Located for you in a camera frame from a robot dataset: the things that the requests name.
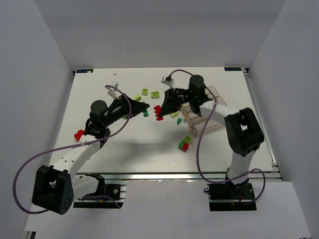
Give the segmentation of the green and red lego stack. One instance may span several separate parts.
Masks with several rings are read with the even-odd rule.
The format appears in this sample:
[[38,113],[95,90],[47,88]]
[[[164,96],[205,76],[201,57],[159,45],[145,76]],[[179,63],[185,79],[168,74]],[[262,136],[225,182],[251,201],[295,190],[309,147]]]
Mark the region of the green and red lego stack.
[[179,145],[178,145],[178,148],[184,152],[186,152],[189,148],[189,144],[188,142],[186,142],[185,140],[182,140]]

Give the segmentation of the small red lego brick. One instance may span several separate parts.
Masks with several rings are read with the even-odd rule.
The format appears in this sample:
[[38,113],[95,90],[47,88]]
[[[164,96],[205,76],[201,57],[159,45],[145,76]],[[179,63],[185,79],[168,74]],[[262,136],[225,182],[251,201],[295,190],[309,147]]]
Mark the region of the small red lego brick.
[[155,106],[155,107],[154,107],[154,111],[155,111],[156,120],[157,120],[157,121],[163,120],[163,117],[160,116],[160,113],[161,113],[161,107],[160,107],[160,105]]

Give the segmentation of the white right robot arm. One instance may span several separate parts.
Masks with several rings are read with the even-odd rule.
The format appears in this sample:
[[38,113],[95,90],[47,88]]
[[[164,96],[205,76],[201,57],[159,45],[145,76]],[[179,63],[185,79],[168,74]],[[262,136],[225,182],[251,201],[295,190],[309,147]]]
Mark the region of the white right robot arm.
[[187,89],[174,87],[171,76],[163,77],[161,82],[169,89],[164,93],[163,104],[156,116],[161,118],[175,113],[188,103],[197,116],[224,125],[233,151],[225,182],[235,187],[246,185],[252,158],[264,142],[264,134],[253,110],[232,109],[218,103],[213,93],[207,93],[208,88],[200,75],[190,77]]

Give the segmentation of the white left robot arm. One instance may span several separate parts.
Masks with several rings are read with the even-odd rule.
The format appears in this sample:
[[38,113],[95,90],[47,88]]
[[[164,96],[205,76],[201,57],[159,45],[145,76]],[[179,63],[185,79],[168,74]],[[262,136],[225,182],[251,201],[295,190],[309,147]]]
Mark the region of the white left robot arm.
[[89,173],[75,179],[75,175],[105,145],[111,135],[111,124],[125,116],[135,117],[148,108],[149,104],[135,101],[125,94],[109,106],[103,100],[94,101],[79,146],[72,147],[54,164],[42,165],[37,170],[32,203],[63,215],[75,200],[109,198],[104,177]]

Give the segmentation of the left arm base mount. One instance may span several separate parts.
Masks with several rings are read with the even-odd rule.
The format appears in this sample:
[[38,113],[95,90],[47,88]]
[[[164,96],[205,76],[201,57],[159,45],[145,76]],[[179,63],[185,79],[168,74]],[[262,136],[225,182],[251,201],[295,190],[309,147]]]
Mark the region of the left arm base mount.
[[120,209],[126,196],[126,184],[106,180],[99,174],[80,175],[72,181],[74,208]]

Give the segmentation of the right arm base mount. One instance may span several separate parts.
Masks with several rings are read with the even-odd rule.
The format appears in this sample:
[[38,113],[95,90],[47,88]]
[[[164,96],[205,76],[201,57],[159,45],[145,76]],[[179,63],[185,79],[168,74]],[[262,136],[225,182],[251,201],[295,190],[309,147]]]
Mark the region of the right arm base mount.
[[211,212],[256,211],[257,206],[252,184],[235,187],[231,182],[224,184],[208,184],[203,189],[208,194]]

